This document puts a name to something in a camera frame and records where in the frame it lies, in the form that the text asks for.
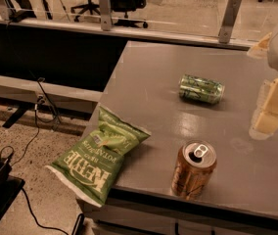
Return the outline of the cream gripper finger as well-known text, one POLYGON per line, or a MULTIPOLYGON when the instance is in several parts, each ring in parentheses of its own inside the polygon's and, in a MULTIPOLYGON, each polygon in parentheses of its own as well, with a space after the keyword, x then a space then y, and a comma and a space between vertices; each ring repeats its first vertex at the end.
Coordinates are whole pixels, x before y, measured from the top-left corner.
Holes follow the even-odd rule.
POLYGON ((272 81, 265 80, 256 100, 250 136, 255 140, 265 140, 278 129, 278 77, 272 81))
POLYGON ((269 40, 271 35, 272 33, 269 32, 265 36, 263 36, 258 41, 258 43, 256 43, 248 50, 247 55, 255 59, 265 59, 267 57, 267 50, 268 50, 269 40))

